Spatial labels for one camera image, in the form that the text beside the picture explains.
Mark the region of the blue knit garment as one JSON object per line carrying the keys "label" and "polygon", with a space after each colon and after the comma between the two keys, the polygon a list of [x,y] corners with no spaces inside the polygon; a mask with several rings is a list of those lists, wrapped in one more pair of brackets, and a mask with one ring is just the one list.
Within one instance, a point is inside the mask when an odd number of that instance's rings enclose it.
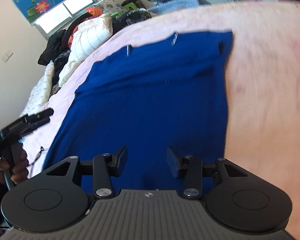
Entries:
{"label": "blue knit garment", "polygon": [[168,147],[204,162],[224,155],[228,104],[225,65],[232,32],[173,33],[141,47],[127,45],[95,62],[50,146],[49,168],[76,155],[91,160],[121,146],[128,160],[115,192],[179,190]]}

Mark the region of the bright window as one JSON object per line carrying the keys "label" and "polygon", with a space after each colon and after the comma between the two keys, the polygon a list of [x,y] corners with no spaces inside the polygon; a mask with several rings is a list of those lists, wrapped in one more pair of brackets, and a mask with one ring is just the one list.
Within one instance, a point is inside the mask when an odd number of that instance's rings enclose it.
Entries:
{"label": "bright window", "polygon": [[86,9],[96,2],[97,0],[64,0],[36,19],[32,23],[32,26],[47,40],[52,34],[63,29],[79,16],[83,15]]}

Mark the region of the pink floral bed sheet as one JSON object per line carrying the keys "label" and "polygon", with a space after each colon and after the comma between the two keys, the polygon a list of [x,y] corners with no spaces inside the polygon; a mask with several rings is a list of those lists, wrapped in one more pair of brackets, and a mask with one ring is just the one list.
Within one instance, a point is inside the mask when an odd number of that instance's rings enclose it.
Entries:
{"label": "pink floral bed sheet", "polygon": [[174,32],[234,33],[226,67],[229,121],[225,156],[285,191],[293,202],[287,230],[300,239],[300,2],[202,5],[125,27],[93,52],[46,107],[49,124],[28,135],[24,149],[42,170],[45,154],[92,64],[128,44],[139,47]]}

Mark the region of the white quilted duvet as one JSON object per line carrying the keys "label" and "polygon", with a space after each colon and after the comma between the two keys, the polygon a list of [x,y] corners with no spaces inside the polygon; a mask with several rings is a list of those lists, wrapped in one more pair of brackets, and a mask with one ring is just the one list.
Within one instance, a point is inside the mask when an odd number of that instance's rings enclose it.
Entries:
{"label": "white quilted duvet", "polygon": [[62,87],[79,65],[102,46],[112,34],[110,14],[103,14],[79,24],[78,30],[73,35],[68,62],[59,74],[59,87]]}

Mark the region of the orange garment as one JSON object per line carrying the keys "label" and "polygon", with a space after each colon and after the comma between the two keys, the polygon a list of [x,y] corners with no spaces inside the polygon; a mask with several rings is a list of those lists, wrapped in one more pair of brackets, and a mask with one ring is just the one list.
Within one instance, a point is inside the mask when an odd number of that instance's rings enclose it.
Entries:
{"label": "orange garment", "polygon": [[88,7],[86,12],[89,13],[91,16],[98,17],[103,14],[103,10],[98,7]]}

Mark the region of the green plastic object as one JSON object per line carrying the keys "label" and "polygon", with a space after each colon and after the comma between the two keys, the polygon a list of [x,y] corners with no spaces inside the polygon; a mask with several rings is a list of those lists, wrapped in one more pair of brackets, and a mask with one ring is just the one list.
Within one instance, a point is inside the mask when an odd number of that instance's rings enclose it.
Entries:
{"label": "green plastic object", "polygon": [[134,3],[128,3],[127,5],[121,6],[119,3],[116,4],[117,11],[111,14],[112,18],[121,17],[124,13],[130,10],[137,10],[138,7]]}

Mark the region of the floral patterned pillow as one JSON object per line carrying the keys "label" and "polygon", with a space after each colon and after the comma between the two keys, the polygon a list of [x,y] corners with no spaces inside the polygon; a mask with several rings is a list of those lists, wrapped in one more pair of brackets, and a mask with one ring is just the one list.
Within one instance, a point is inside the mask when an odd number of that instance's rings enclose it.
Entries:
{"label": "floral patterned pillow", "polygon": [[100,8],[104,14],[124,14],[127,10],[118,2],[114,0],[100,0],[95,3],[93,7]]}

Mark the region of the light blue blanket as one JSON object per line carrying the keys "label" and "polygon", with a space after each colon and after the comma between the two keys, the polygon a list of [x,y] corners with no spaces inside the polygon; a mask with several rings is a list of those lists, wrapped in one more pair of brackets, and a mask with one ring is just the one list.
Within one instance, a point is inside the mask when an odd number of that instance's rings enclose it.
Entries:
{"label": "light blue blanket", "polygon": [[153,15],[163,15],[170,12],[187,9],[187,8],[194,8],[200,5],[210,5],[206,0],[171,0],[166,3],[160,3],[154,7],[147,9]]}

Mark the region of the white wall switch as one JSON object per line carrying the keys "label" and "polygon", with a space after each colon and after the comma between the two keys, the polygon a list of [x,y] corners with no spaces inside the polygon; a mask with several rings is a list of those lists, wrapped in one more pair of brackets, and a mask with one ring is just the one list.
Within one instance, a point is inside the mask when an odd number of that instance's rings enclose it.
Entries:
{"label": "white wall switch", "polygon": [[13,55],[13,51],[8,49],[4,55],[2,55],[1,59],[4,63],[6,63]]}

